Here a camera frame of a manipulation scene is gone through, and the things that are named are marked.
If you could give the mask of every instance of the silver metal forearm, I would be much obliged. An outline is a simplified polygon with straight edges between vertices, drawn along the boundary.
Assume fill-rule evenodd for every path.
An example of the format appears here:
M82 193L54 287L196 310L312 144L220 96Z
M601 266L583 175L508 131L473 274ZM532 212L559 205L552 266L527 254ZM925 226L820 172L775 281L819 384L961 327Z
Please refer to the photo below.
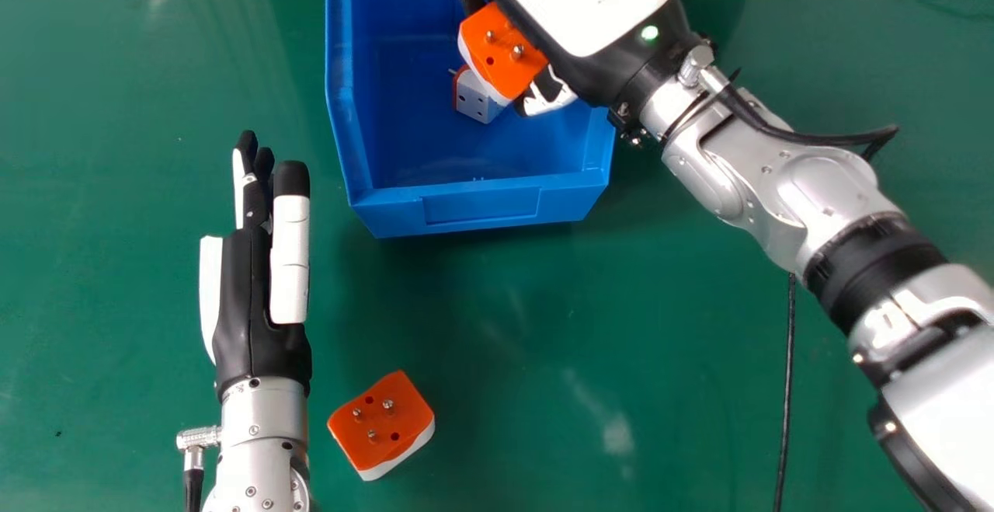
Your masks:
M848 267L846 295L859 303L849 318L832 317L848 334L853 362L879 389L874 436L926 507L994 509L990 286L913 232L859 155L771 137L733 117L714 101L728 80L700 48L706 46L691 52L640 114L645 130L665 142L663 164L708 211L749 232L808 288L813 277ZM770 126L791 129L749 91L739 95ZM923 242L926 256L913 251ZM874 266L874 257L894 265ZM902 269L908 261L912 267Z
M308 411L288 378L251 378L221 399L221 452L205 512L310 509Z

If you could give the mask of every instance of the green tabletop surface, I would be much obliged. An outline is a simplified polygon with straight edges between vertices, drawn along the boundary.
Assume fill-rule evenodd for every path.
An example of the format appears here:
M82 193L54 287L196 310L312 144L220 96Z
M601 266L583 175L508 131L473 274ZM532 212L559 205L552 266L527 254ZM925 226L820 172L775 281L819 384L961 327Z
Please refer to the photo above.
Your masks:
M798 130L901 124L881 186L994 278L994 0L684 2ZM233 226L246 127L313 179L321 510L770 508L786 276L656 153L618 146L584 222L378 242L345 200L324 0L0 0L0 510L181 510L174 436L220 419L198 242ZM325 421L398 369L436 435L363 483ZM785 508L915 509L807 293L795 389Z

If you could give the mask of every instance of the robotic arm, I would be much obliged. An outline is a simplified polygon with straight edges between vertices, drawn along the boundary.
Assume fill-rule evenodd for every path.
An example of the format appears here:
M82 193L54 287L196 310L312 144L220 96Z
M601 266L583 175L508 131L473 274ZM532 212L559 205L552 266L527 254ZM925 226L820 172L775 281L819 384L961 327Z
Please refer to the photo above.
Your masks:
M794 133L714 66L680 0L492 1L565 86L619 132L660 141L700 204L802 279L878 390L870 428L923 505L994 509L994 295L841 148L897 129Z
M235 231L200 246L203 345L217 367L221 426L184 430L187 512L201 511L203 451L220 446L206 512L306 512L310 176L251 131L231 153Z

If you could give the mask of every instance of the blue plastic bin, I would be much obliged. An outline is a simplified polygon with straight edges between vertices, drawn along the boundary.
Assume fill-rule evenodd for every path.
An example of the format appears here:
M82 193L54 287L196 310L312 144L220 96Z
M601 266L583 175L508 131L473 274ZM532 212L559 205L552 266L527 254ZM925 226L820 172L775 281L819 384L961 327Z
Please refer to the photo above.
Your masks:
M482 125L452 109L459 0L327 0L327 97L349 204L373 235L581 221L614 133L581 102Z

